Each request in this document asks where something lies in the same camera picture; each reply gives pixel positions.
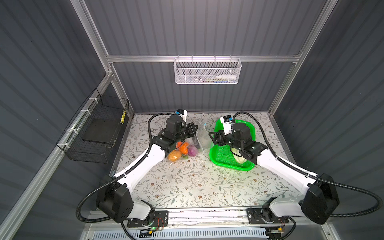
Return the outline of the toy napa cabbage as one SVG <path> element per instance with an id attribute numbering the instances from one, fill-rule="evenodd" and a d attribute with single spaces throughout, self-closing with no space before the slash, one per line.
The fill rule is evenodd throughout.
<path id="1" fill-rule="evenodd" d="M 238 164 L 244 164 L 247 160 L 241 155 L 240 151 L 235 148 L 230 148 L 231 153 L 234 156 L 235 161 Z"/>

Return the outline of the toy potato yellow brown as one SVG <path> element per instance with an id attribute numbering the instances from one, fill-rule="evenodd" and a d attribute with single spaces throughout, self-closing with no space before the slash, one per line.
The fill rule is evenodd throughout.
<path id="1" fill-rule="evenodd" d="M 175 162 L 179 160 L 182 157 L 182 153 L 179 150 L 173 150 L 172 152 L 169 153 L 167 156 L 167 159 L 171 162 Z"/>

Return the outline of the toy purple onion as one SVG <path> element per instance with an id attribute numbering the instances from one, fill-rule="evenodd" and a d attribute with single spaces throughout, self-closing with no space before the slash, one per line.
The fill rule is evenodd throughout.
<path id="1" fill-rule="evenodd" d="M 192 158 L 196 157 L 199 154 L 199 150 L 193 145 L 189 145 L 187 149 L 188 149 L 188 155 Z"/>

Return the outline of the clear zip top bag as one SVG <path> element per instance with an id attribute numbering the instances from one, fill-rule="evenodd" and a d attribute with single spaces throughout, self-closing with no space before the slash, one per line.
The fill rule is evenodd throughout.
<path id="1" fill-rule="evenodd" d="M 198 127 L 199 127 L 199 129 L 197 130 L 197 136 L 196 137 L 192 137 L 192 138 L 188 138 L 188 139 L 186 139 L 183 142 L 187 142 L 187 143 L 189 143 L 189 145 L 195 146 L 199 150 L 199 154 L 196 156 L 196 157 L 198 157 L 200 155 L 204 155 L 204 154 L 208 153 L 209 150 L 211 149 L 211 147 L 213 146 L 213 143 L 212 143 L 212 140 L 209 137 L 210 125 L 207 124 L 207 123 L 201 123 L 201 122 L 196 122 L 194 124 L 198 125 Z M 173 150 L 178 150 L 177 146 L 176 147 L 172 147 L 170 145 L 169 147 L 166 148 L 166 150 L 165 150 L 165 160 L 166 161 L 169 161 L 167 159 L 167 156 Z M 179 160 L 177 160 L 175 162 L 189 161 L 189 160 L 194 159 L 194 158 L 189 156 L 189 158 L 187 160 L 184 160 L 181 157 Z"/>

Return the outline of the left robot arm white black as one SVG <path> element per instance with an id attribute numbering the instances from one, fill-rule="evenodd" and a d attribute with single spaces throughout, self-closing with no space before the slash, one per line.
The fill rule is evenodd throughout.
<path id="1" fill-rule="evenodd" d="M 198 126 L 187 123 L 187 115 L 186 110 L 177 110 L 167 119 L 165 129 L 155 137 L 152 136 L 151 122 L 159 114 L 149 119 L 148 148 L 128 167 L 102 180 L 102 184 L 108 185 L 97 191 L 96 207 L 99 210 L 118 224 L 126 219 L 144 221 L 147 225 L 152 223 L 155 208 L 143 200 L 134 201 L 132 193 L 141 179 L 177 148 L 177 143 L 197 135 Z"/>

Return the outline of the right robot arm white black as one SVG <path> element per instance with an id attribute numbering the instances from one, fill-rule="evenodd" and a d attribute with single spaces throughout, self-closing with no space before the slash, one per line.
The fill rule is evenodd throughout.
<path id="1" fill-rule="evenodd" d="M 252 139 L 249 127 L 234 123 L 218 132 L 210 132 L 214 145 L 229 146 L 236 157 L 243 157 L 267 169 L 291 184 L 301 193 L 290 199 L 270 198 L 265 204 L 264 218 L 271 221 L 278 217 L 307 217 L 316 224 L 324 224 L 339 205 L 336 188 L 328 183 L 311 179 L 311 172 L 275 156 L 271 147 Z"/>

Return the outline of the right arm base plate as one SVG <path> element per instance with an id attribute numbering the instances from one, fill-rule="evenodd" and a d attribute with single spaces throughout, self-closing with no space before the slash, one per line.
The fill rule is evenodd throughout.
<path id="1" fill-rule="evenodd" d="M 250 224 L 287 224 L 290 220 L 287 217 L 277 217 L 268 208 L 254 207 L 247 208 L 247 218 Z"/>

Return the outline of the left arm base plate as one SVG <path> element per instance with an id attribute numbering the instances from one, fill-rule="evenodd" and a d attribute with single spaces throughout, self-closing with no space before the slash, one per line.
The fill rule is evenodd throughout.
<path id="1" fill-rule="evenodd" d="M 126 226 L 128 228 L 152 228 L 167 227 L 169 219 L 169 211 L 152 211 L 144 220 L 128 219 Z"/>

